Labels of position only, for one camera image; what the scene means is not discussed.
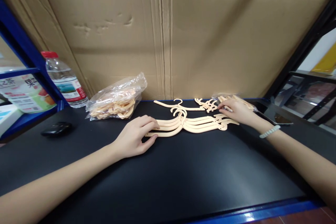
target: white bracelet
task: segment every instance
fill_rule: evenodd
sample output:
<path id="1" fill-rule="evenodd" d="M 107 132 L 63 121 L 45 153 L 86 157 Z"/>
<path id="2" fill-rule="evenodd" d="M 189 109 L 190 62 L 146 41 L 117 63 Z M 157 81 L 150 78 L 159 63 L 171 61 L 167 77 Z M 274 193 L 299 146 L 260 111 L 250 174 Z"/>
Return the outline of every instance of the white bracelet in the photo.
<path id="1" fill-rule="evenodd" d="M 272 129 L 266 131 L 264 134 L 261 134 L 259 137 L 260 138 L 265 138 L 265 137 L 271 135 L 273 132 L 277 131 L 278 129 L 280 129 L 280 126 L 275 125 Z"/>

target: blue metal shelf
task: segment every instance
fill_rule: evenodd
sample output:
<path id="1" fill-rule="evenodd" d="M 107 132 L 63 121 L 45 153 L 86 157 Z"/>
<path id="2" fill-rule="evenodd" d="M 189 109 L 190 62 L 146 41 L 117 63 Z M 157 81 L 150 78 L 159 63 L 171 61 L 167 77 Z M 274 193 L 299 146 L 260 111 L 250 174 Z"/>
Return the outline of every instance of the blue metal shelf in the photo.
<path id="1" fill-rule="evenodd" d="M 1 139 L 4 139 L 15 132 L 20 131 L 29 124 L 62 110 L 64 107 L 69 106 L 69 104 L 50 79 L 46 71 L 46 62 L 41 53 L 37 50 L 3 0 L 0 0 L 0 13 L 0 36 L 21 60 L 24 66 L 27 67 L 27 69 L 0 73 L 0 79 L 33 74 L 36 80 L 57 104 L 57 106 L 45 112 L 22 115 L 2 135 Z"/>
<path id="2" fill-rule="evenodd" d="M 14 133 L 19 132 L 24 129 L 26 126 L 57 112 L 57 106 L 53 107 L 50 110 L 35 113 L 35 114 L 23 114 L 0 138 L 0 140 L 5 139 L 11 136 Z"/>
<path id="3" fill-rule="evenodd" d="M 15 76 L 20 75 L 26 75 L 26 74 L 35 74 L 38 73 L 40 70 L 38 68 L 27 68 L 27 69 L 21 69 L 21 70 L 14 70 L 14 71 L 8 71 L 4 73 L 0 73 L 0 79 L 6 79 L 11 78 Z"/>

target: red bottle cap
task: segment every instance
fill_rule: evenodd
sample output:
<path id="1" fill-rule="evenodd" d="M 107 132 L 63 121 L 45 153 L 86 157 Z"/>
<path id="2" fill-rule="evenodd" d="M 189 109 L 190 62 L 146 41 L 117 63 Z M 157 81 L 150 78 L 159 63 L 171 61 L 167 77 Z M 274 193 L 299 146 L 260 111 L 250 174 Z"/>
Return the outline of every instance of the red bottle cap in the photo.
<path id="1" fill-rule="evenodd" d="M 58 55 L 55 52 L 42 51 L 41 54 L 44 58 L 58 58 Z"/>

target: plastic bottle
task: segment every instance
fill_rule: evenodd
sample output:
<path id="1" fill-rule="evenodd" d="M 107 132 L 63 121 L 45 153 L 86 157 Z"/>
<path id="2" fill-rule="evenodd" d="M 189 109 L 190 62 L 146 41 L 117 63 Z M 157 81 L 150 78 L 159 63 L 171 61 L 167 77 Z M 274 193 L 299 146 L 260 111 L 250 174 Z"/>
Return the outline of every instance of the plastic bottle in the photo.
<path id="1" fill-rule="evenodd" d="M 45 65 L 51 80 L 69 105 L 73 108 L 84 107 L 88 98 L 71 68 L 55 52 L 43 51 L 41 54 L 46 59 Z"/>

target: plastic bag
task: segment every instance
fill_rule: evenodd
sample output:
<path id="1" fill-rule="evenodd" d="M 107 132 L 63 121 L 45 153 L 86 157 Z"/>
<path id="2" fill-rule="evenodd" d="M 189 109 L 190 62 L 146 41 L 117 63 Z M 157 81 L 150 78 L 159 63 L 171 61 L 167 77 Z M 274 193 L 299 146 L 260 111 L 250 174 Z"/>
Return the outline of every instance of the plastic bag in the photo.
<path id="1" fill-rule="evenodd" d="M 216 100 L 218 104 L 220 104 L 222 101 L 225 101 L 230 97 L 231 99 L 241 101 L 244 103 L 249 109 L 253 111 L 257 111 L 256 107 L 253 106 L 251 103 L 248 103 L 247 101 L 243 100 L 242 98 L 239 97 L 240 93 L 237 94 L 227 94 L 227 93 L 215 93 L 212 95 L 212 99 Z"/>
<path id="2" fill-rule="evenodd" d="M 86 118 L 101 120 L 106 118 L 131 118 L 133 111 L 141 101 L 141 93 L 146 89 L 147 81 L 143 72 L 135 77 L 127 77 L 100 90 L 87 103 Z"/>

